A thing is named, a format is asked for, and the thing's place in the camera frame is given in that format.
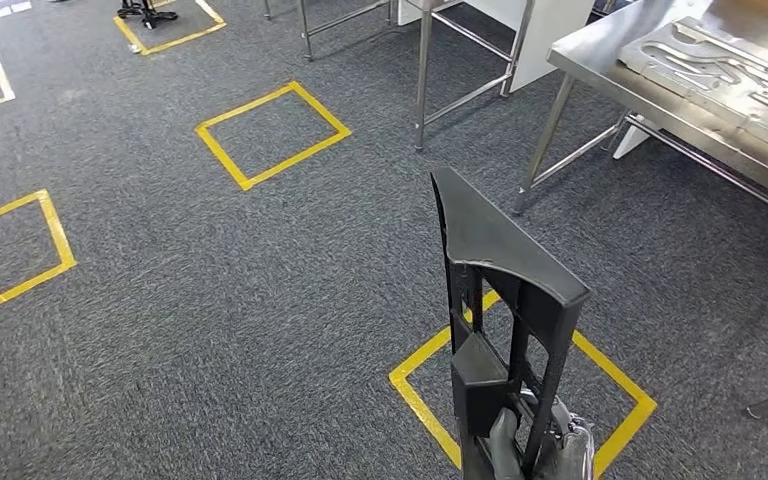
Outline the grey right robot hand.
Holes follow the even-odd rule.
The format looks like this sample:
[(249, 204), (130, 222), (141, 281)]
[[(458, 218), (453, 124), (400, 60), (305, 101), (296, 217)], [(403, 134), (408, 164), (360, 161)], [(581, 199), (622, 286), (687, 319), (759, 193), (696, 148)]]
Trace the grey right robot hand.
[(570, 412), (559, 398), (551, 405), (551, 419), (537, 455), (534, 469), (527, 472), (516, 442), (519, 420), (502, 408), (494, 421), (487, 449), (496, 479), (592, 479), (594, 439), (582, 417)]

